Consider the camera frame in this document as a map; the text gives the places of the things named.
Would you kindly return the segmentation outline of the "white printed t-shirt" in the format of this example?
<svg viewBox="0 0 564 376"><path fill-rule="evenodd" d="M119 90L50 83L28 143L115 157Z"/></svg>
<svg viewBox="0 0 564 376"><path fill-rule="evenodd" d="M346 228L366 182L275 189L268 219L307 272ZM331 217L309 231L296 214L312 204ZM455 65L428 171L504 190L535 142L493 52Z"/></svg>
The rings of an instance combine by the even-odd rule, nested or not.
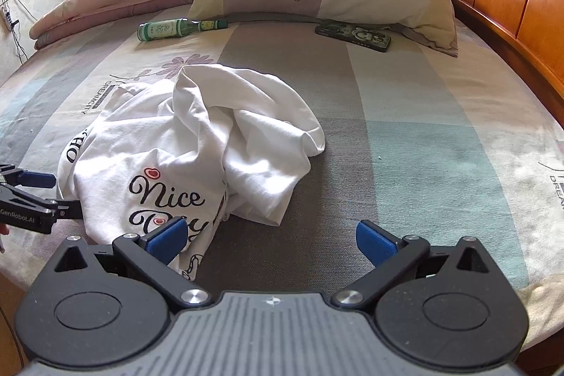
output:
<svg viewBox="0 0 564 376"><path fill-rule="evenodd" d="M310 107L279 78L189 65L175 80L115 89L66 146L57 193L80 202L99 244L182 217L188 239L171 267L195 279L221 221L281 224L325 144Z"/></svg>

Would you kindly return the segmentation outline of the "white power strip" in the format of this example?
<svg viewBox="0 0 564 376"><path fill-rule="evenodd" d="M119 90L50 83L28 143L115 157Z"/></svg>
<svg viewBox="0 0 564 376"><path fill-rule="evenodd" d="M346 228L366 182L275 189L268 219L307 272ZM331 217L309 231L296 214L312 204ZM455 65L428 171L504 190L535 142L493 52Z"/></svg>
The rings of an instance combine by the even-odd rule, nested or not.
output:
<svg viewBox="0 0 564 376"><path fill-rule="evenodd" d="M8 32L14 32L14 29L18 26L19 21L12 19L10 11L5 7L1 7L1 17L6 26Z"/></svg>

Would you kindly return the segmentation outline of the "green glass bottle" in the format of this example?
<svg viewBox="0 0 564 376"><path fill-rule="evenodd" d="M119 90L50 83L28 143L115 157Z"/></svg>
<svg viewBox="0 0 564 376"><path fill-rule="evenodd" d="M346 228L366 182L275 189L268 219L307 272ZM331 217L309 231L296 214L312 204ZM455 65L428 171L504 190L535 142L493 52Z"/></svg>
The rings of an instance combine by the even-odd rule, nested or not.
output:
<svg viewBox="0 0 564 376"><path fill-rule="evenodd" d="M142 23L138 26L137 37L141 42L159 39L182 38L195 32L218 31L228 27L225 19L191 21L188 18L168 19Z"/></svg>

